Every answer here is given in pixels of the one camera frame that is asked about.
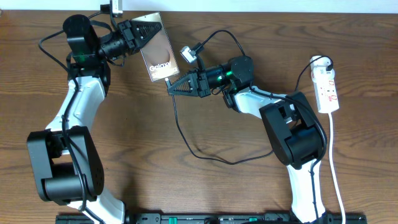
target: white background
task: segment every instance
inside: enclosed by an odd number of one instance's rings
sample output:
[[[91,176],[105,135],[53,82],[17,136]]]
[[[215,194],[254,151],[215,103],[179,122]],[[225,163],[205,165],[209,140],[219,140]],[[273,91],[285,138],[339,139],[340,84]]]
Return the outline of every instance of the white background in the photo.
[[[99,10],[108,0],[0,0],[0,9]],[[124,0],[125,11],[398,13],[398,0]]]

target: brown wooden surface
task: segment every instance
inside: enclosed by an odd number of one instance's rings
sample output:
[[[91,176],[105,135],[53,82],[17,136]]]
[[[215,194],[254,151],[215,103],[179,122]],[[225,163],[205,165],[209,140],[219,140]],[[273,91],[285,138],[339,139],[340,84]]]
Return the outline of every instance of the brown wooden surface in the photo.
[[[26,148],[31,131],[44,129],[67,92],[66,73],[37,47],[70,15],[91,12],[5,11],[0,17],[0,222],[53,223],[75,212],[37,195]],[[124,18],[145,12],[125,12]],[[398,222],[398,16],[377,14],[162,13],[178,55],[185,45],[217,29],[236,35],[254,59],[256,84],[293,91],[297,75],[315,54],[335,61],[340,110],[335,118],[335,166],[347,212],[369,223]],[[108,22],[107,16],[98,20]],[[45,43],[57,58],[70,49],[64,35]],[[206,45],[208,65],[238,55],[225,34]],[[175,127],[164,82],[151,83],[140,55],[112,67],[112,84],[91,135],[106,186],[133,210],[165,213],[253,213],[288,210],[286,168],[273,155],[237,166],[190,155]],[[316,108],[309,72],[300,89]],[[192,146],[235,161],[270,150],[261,120],[225,107],[221,96],[177,97],[180,124]],[[328,118],[318,114],[325,130]],[[322,200],[339,212],[328,156],[322,162]]]

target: white cable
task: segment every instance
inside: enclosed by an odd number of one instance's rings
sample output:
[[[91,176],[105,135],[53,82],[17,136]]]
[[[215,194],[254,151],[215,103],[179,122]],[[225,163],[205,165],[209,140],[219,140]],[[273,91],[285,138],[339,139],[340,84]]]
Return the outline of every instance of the white cable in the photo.
[[[341,199],[340,190],[338,189],[335,165],[333,165],[333,118],[331,117],[331,113],[328,113],[328,115],[329,115],[329,123],[330,123],[329,163],[330,163],[330,169],[331,169],[331,176],[333,177],[333,183],[335,184],[337,200],[338,200],[338,204],[339,204],[340,210],[341,210],[341,219],[342,219],[341,223],[345,224],[346,223],[346,213],[344,211],[344,205],[343,205],[343,201]]]

